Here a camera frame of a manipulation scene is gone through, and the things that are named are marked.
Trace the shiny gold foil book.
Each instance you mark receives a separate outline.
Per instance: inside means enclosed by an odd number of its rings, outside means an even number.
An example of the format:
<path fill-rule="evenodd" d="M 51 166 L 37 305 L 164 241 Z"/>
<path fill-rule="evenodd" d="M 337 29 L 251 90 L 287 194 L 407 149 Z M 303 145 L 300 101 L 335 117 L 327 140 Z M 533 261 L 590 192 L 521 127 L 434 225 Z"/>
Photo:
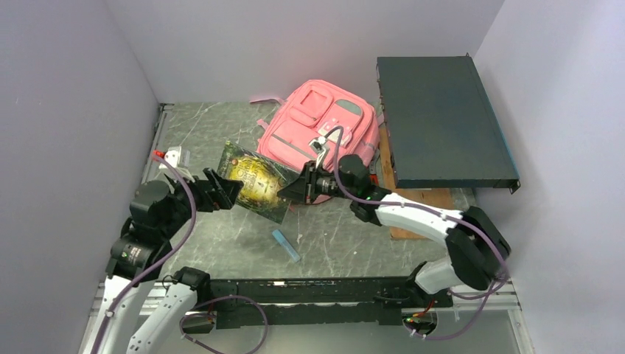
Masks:
<path fill-rule="evenodd" d="M 290 202 L 278 191 L 295 181 L 299 173 L 262 154 L 227 141 L 217 173 L 228 180 L 241 181 L 236 203 L 270 221 L 281 224 Z"/>

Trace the pink student backpack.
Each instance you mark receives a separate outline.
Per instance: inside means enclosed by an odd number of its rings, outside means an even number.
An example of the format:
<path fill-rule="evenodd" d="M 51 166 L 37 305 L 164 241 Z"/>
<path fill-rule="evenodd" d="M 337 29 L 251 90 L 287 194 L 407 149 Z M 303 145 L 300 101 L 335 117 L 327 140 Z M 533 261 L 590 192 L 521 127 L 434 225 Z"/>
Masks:
<path fill-rule="evenodd" d="M 328 149 L 321 168 L 331 173 L 338 157 L 357 155 L 370 176 L 380 142 L 376 109 L 363 98 L 324 80 L 308 80 L 297 88 L 269 123 L 258 121 L 265 132 L 257 153 L 295 170 L 286 185 L 296 181 L 305 164 L 313 166 L 318 152 L 313 141 L 321 139 Z"/>

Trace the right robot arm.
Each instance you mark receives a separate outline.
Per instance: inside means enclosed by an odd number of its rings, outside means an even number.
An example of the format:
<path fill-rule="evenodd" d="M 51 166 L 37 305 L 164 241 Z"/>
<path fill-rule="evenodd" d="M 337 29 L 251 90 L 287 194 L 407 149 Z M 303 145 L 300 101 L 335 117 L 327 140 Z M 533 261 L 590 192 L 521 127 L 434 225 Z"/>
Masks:
<path fill-rule="evenodd" d="M 511 248 L 482 209 L 440 209 L 411 201 L 374 184 L 356 155 L 340 158 L 332 173 L 314 161 L 306 163 L 298 178 L 277 195 L 299 203 L 322 195 L 349 199 L 361 221 L 413 232 L 445 247 L 445 257 L 418 265 L 409 276 L 406 296 L 415 306 L 457 285 L 488 291 L 509 274 L 506 259 Z"/>

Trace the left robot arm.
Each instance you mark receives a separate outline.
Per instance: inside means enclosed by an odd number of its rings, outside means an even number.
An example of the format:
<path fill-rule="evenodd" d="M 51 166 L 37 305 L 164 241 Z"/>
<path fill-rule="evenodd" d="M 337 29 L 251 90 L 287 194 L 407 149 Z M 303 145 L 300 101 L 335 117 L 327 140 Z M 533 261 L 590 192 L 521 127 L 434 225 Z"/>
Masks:
<path fill-rule="evenodd" d="M 205 178 L 179 172 L 165 181 L 143 183 L 130 203 L 130 217 L 113 244 L 106 267 L 102 304 L 85 353 L 154 353 L 175 321 L 212 299 L 210 276 L 190 267 L 175 272 L 161 304 L 137 327 L 144 301 L 159 279 L 163 264 L 181 246 L 172 238 L 182 228 L 188 240 L 201 212 L 232 209 L 244 184 L 220 177 L 211 168 Z"/>

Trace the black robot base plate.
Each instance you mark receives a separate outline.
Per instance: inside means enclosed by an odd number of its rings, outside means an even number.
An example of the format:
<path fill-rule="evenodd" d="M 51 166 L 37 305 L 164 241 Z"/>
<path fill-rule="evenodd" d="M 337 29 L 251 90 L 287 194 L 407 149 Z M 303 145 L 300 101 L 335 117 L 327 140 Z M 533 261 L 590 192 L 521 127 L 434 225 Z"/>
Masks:
<path fill-rule="evenodd" d="M 431 314 L 452 306 L 446 291 L 421 296 L 405 276 L 211 280 L 200 290 L 197 308 L 209 315 L 186 325 L 400 325 L 412 311 Z"/>

